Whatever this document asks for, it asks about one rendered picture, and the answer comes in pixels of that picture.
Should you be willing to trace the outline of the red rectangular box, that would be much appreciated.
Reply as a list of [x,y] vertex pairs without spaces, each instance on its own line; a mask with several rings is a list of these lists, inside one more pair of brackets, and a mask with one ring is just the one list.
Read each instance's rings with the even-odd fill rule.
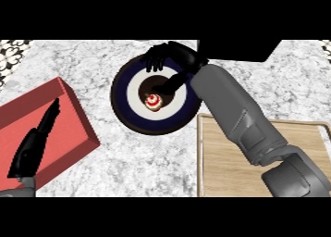
[[42,188],[99,145],[74,91],[56,78],[0,106],[0,191]]

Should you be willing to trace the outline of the navy and white plate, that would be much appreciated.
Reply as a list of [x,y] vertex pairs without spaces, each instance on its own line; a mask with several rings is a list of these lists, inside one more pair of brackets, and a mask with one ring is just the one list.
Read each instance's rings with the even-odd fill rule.
[[182,129],[192,121],[201,107],[191,82],[171,95],[162,95],[162,107],[154,112],[145,105],[145,94],[161,85],[183,68],[167,58],[162,71],[146,72],[142,56],[134,57],[120,68],[112,80],[111,106],[124,126],[146,135],[164,135]]

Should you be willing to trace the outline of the black flat appliance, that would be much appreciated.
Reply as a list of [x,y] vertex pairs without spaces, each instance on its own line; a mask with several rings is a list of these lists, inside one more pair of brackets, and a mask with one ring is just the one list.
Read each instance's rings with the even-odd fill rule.
[[196,51],[208,59],[264,62],[280,40],[199,40]]

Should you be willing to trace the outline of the red and white cupcake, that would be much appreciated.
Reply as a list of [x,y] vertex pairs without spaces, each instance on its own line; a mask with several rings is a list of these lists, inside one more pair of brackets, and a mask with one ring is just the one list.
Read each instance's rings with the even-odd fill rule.
[[162,107],[162,99],[161,96],[158,94],[149,94],[146,99],[145,99],[145,106],[146,108],[157,112],[161,107]]

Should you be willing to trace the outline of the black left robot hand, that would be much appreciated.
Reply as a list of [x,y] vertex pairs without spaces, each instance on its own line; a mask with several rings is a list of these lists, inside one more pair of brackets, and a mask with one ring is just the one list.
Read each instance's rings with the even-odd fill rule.
[[9,178],[24,178],[36,175],[46,150],[46,138],[50,134],[59,113],[59,99],[55,99],[46,110],[39,126],[30,129],[18,146],[9,166]]

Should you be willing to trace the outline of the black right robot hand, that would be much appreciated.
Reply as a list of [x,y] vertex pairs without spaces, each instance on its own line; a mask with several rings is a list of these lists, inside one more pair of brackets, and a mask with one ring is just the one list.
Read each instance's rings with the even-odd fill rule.
[[186,83],[189,75],[208,64],[210,60],[202,57],[191,47],[170,41],[165,44],[158,44],[151,47],[143,55],[142,61],[146,62],[146,71],[162,71],[164,61],[170,58],[174,63],[183,68],[180,72],[161,84],[154,87],[160,94],[170,95]]

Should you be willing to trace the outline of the pale wooden tray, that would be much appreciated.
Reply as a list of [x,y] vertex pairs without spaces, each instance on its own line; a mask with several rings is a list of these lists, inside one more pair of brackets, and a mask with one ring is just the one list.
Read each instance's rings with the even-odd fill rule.
[[[331,181],[331,125],[320,121],[270,121],[291,144],[301,147]],[[196,195],[270,197],[261,174],[223,134],[211,115],[196,117]]]

